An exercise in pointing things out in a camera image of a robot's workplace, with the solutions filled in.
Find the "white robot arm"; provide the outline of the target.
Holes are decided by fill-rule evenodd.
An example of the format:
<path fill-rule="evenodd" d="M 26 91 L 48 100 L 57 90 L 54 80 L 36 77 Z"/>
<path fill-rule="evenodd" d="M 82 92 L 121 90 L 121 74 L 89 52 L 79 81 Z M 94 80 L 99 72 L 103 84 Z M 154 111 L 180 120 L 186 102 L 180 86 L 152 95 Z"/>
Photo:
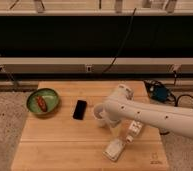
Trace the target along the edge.
<path fill-rule="evenodd" d="M 193 140 L 193 109 L 137 102 L 132 97 L 133 91 L 119 84 L 105 98 L 104 110 L 115 119 L 136 120 Z"/>

